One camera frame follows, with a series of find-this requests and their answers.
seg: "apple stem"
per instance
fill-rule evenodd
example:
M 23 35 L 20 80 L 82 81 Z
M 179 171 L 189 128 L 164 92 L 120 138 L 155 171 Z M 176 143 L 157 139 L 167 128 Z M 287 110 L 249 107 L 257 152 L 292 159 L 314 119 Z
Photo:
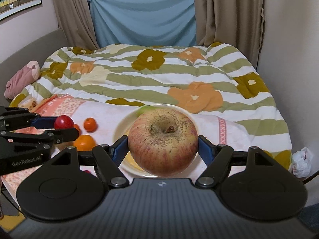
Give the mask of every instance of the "apple stem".
M 175 132 L 174 126 L 169 126 L 165 133 L 173 133 L 173 132 Z

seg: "white plastic bag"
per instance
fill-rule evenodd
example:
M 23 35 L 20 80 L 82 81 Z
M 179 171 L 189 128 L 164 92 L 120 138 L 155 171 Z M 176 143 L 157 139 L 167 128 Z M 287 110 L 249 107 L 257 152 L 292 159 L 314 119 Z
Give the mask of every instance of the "white plastic bag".
M 306 147 L 301 149 L 301 151 L 295 152 L 292 155 L 293 175 L 295 175 L 297 178 L 309 176 L 311 169 L 311 160 L 313 157 L 313 154 Z

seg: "red cherry tomato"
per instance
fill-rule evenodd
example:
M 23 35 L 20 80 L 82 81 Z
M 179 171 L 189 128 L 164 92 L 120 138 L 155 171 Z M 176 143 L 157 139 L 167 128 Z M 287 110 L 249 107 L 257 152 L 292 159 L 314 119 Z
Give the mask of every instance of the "red cherry tomato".
M 73 128 L 74 122 L 72 118 L 70 118 L 67 115 L 61 115 L 56 118 L 54 122 L 54 128 L 55 129 L 64 129 L 64 128 Z

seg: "beige curtain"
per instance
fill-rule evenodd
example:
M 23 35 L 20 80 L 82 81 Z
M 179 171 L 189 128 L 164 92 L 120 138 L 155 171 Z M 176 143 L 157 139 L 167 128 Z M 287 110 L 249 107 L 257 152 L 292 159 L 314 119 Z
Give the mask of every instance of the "beige curtain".
M 257 65 L 262 33 L 263 0 L 195 0 L 196 40 L 237 47 Z
M 59 27 L 70 46 L 98 49 L 87 0 L 53 0 Z

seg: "pink pillow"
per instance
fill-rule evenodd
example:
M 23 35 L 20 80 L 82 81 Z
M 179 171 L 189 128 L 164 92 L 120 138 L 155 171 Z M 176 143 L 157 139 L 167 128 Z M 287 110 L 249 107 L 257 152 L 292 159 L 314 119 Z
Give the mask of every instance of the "pink pillow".
M 38 80 L 40 67 L 37 61 L 30 61 L 7 82 L 4 97 L 12 100 L 29 84 Z

